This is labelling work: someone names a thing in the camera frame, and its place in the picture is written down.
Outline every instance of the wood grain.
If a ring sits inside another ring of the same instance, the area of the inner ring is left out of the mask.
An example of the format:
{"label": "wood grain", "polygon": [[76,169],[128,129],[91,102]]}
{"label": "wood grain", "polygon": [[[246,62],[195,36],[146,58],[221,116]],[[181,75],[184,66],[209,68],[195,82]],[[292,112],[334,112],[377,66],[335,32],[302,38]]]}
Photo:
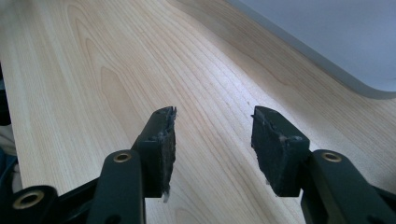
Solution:
{"label": "wood grain", "polygon": [[348,90],[224,1],[2,1],[0,60],[25,187],[96,178],[175,105],[171,197],[148,223],[304,223],[250,148],[264,105],[396,192],[396,100]]}

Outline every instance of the tabletop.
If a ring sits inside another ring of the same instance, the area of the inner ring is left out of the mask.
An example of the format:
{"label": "tabletop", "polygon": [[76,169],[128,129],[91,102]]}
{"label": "tabletop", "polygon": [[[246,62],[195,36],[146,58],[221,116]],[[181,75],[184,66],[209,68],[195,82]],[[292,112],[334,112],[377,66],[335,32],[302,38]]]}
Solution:
{"label": "tabletop", "polygon": [[147,199],[148,223],[304,223],[250,147],[263,105],[396,192],[396,100],[359,96],[225,1],[1,1],[0,60],[25,187],[96,178],[173,105],[171,195]]}

